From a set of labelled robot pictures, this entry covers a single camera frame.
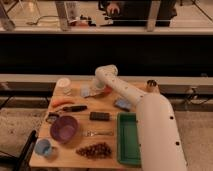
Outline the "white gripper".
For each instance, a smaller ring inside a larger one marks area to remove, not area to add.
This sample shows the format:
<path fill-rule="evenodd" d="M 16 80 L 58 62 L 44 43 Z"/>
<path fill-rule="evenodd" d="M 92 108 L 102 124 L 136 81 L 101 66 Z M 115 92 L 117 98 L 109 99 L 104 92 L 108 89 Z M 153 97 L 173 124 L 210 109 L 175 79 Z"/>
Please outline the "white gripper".
<path fill-rule="evenodd" d="M 98 79 L 94 78 L 92 80 L 92 84 L 91 87 L 93 90 L 96 91 L 102 91 L 104 90 L 104 93 L 109 94 L 112 92 L 112 88 L 109 86 L 106 86 L 104 83 L 102 83 L 101 81 L 99 81 Z"/>

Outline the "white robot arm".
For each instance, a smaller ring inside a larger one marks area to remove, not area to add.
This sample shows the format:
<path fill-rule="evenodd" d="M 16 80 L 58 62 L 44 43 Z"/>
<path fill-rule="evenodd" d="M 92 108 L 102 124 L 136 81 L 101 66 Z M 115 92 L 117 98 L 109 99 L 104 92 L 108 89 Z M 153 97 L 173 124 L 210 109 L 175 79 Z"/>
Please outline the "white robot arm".
<path fill-rule="evenodd" d="M 136 107 L 138 143 L 143 171 L 188 171 L 174 111 L 169 100 L 145 92 L 118 76 L 115 65 L 95 70 L 93 86 L 109 86 Z"/>

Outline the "person's hand in background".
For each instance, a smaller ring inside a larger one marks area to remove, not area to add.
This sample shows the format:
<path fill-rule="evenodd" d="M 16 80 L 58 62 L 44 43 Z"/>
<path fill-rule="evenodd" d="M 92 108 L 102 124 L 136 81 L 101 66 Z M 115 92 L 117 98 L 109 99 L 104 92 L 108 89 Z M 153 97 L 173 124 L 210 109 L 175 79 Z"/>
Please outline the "person's hand in background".
<path fill-rule="evenodd" d="M 120 8 L 117 2 L 110 2 L 107 6 L 107 13 L 114 14 L 115 12 L 120 13 Z"/>

